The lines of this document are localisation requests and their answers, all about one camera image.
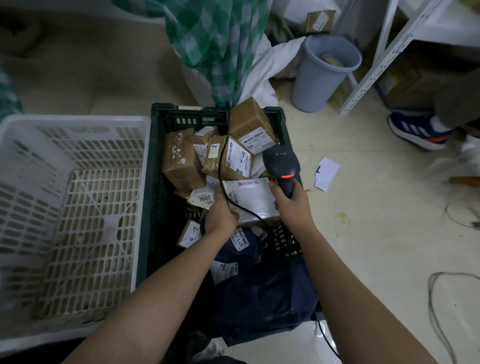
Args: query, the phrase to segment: barcode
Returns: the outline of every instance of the barcode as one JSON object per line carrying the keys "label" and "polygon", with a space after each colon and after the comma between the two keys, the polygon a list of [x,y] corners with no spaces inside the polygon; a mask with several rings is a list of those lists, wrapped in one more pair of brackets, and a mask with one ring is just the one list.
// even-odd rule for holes
{"label": "barcode", "polygon": [[243,143],[247,144],[248,142],[251,142],[253,139],[258,138],[260,135],[265,134],[265,132],[262,130],[258,134],[255,134],[254,136],[248,138],[247,140],[244,140]]}

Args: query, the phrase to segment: green checkered cloth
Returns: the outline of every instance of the green checkered cloth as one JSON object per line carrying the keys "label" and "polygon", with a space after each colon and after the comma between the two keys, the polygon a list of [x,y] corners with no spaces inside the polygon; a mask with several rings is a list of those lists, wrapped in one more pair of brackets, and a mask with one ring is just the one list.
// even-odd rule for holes
{"label": "green checkered cloth", "polygon": [[8,115],[23,112],[22,104],[0,59],[0,121]]}
{"label": "green checkered cloth", "polygon": [[165,17],[170,43],[205,76],[215,103],[238,103],[273,0],[110,1],[132,14]]}

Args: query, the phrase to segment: tile floor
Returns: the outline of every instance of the tile floor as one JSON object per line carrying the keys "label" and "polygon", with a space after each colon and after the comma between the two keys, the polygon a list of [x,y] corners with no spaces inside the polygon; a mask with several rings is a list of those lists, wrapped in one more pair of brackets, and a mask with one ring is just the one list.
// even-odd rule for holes
{"label": "tile floor", "polygon": [[[196,105],[161,25],[41,14],[49,24],[29,57],[7,59],[28,113],[150,114],[153,102]],[[425,345],[439,363],[448,355],[427,314],[427,278],[436,271],[480,274],[480,232],[460,226],[476,220],[478,192],[451,186],[448,176],[478,174],[480,146],[461,152],[425,152],[395,137],[388,111],[370,91],[347,115],[329,106],[307,114],[277,93],[318,228],[352,271]],[[328,190],[313,187],[322,157],[341,165]],[[342,226],[334,217],[350,219]],[[459,363],[480,357],[480,290],[473,279],[441,278],[435,306]],[[227,350],[256,363],[321,363],[313,324]]]}

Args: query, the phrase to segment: white sock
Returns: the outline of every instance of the white sock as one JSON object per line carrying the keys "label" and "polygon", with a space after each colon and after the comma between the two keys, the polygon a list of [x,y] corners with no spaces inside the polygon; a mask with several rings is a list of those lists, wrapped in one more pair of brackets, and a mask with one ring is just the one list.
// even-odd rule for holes
{"label": "white sock", "polygon": [[433,115],[432,118],[430,119],[430,125],[432,126],[433,130],[435,130],[437,133],[445,133],[448,132],[449,130],[452,130],[452,128],[449,128],[445,125],[442,124],[438,116]]}

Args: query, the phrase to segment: person's left arm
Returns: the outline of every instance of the person's left arm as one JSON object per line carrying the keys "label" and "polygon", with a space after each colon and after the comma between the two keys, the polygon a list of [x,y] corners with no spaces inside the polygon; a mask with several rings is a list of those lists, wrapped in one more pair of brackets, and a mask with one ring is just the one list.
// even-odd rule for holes
{"label": "person's left arm", "polygon": [[223,195],[216,193],[206,234],[150,276],[64,363],[158,364],[237,222]]}

